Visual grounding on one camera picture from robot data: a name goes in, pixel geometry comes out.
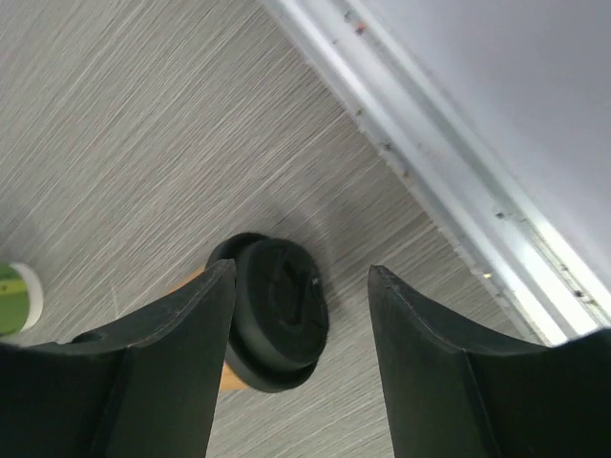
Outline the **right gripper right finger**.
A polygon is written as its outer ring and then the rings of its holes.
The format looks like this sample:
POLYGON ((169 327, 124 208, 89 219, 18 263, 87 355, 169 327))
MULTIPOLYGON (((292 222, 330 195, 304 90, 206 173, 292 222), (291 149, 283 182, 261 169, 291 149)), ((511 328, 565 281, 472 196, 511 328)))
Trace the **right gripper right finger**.
POLYGON ((509 337, 370 268, 369 310, 398 457, 606 457, 610 333, 509 337))

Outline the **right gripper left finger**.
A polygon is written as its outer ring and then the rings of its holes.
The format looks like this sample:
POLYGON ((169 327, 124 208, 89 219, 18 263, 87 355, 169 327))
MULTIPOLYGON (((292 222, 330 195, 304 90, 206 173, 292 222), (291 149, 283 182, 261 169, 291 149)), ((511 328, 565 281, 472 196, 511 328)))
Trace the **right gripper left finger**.
POLYGON ((5 457, 202 457, 235 299, 221 260, 69 343, 1 347, 5 457))

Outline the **green paper cup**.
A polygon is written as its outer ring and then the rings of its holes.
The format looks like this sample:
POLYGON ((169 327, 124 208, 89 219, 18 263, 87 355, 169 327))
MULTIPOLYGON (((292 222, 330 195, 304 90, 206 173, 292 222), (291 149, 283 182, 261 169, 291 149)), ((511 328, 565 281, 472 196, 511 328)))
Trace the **green paper cup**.
POLYGON ((44 306, 41 280, 33 269, 20 262, 1 263, 1 336, 19 334, 40 320, 44 306))

